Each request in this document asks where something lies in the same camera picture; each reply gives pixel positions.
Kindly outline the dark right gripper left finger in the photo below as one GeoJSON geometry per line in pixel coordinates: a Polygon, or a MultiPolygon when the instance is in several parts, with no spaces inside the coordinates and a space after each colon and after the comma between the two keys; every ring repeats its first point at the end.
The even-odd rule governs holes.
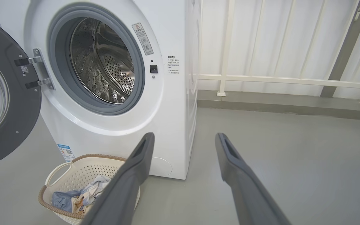
{"type": "Polygon", "coordinates": [[[146,133],[104,188],[82,225],[131,225],[141,184],[149,176],[155,135],[146,133]]]}

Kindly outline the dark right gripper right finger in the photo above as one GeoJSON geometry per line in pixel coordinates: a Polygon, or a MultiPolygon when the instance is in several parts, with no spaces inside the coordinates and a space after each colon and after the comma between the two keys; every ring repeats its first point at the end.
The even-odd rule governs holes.
{"type": "Polygon", "coordinates": [[[224,133],[216,134],[215,147],[221,177],[231,188],[239,224],[289,225],[286,215],[224,133]]]}

